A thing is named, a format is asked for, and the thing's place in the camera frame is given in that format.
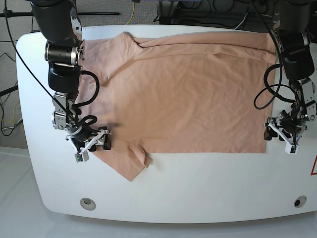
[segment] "white table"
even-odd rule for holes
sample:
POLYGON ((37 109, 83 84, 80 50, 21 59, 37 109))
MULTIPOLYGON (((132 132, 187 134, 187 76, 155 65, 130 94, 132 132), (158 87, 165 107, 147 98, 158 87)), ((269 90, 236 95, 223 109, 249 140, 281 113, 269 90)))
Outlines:
MULTIPOLYGON (((111 38, 122 31, 134 37, 224 31, 194 26, 128 25, 83 29, 86 40, 111 38)), ((48 87, 46 40, 41 33, 22 36, 17 48, 34 74, 48 87)), ((312 44, 317 59, 317 46, 312 44)), ((90 154, 76 163, 66 132, 52 127, 52 100, 17 60, 19 95, 32 166, 45 206, 55 212, 109 220, 151 223, 213 223, 286 216, 317 210, 317 122, 308 123, 298 155, 287 155, 274 139, 265 154, 151 154, 153 162, 132 182, 90 154), (294 201, 307 197, 301 208, 294 201), (80 206, 84 197, 94 211, 80 206)), ((317 75, 312 76, 317 82, 317 75)), ((285 96, 292 97, 287 90, 285 96)), ((275 100, 273 114, 289 105, 275 100)))

